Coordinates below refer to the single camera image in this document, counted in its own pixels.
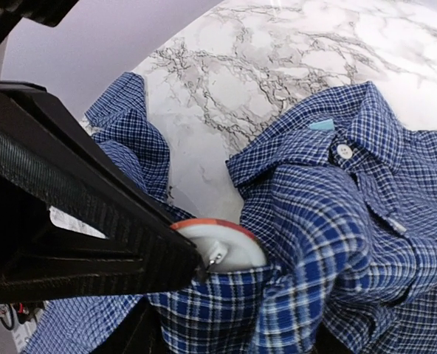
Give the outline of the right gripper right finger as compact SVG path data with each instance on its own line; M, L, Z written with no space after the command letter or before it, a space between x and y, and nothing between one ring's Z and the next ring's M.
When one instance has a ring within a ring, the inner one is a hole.
M92 354L161 354L163 339L158 314L142 298L114 332Z

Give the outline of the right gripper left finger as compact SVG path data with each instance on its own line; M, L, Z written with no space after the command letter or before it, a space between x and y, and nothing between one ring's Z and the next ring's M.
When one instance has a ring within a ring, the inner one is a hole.
M195 245L43 87L0 81L0 304L176 291Z

